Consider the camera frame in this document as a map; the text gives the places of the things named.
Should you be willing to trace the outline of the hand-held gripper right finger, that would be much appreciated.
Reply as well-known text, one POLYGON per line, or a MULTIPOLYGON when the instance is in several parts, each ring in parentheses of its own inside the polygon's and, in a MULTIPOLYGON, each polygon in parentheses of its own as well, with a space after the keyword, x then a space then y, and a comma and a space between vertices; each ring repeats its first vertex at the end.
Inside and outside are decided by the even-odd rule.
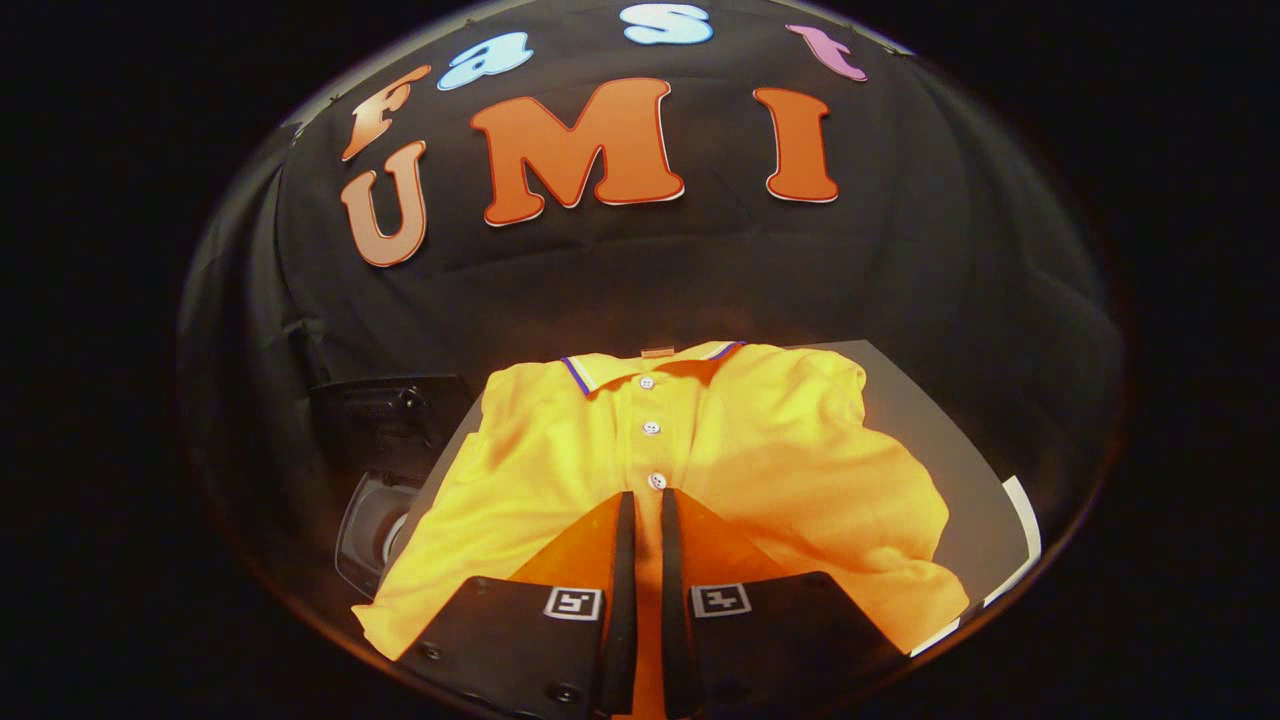
POLYGON ((696 583, 681 501, 662 495, 660 670, 669 719, 814 719, 908 657, 827 573, 696 583))

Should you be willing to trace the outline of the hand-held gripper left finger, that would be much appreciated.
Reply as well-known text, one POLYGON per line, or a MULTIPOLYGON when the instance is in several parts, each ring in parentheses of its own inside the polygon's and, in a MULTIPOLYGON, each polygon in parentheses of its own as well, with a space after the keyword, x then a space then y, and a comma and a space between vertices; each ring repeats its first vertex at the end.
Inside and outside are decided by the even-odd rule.
POLYGON ((611 719, 634 710, 635 497, 607 500, 513 579, 470 577, 399 659, 497 717, 611 719))

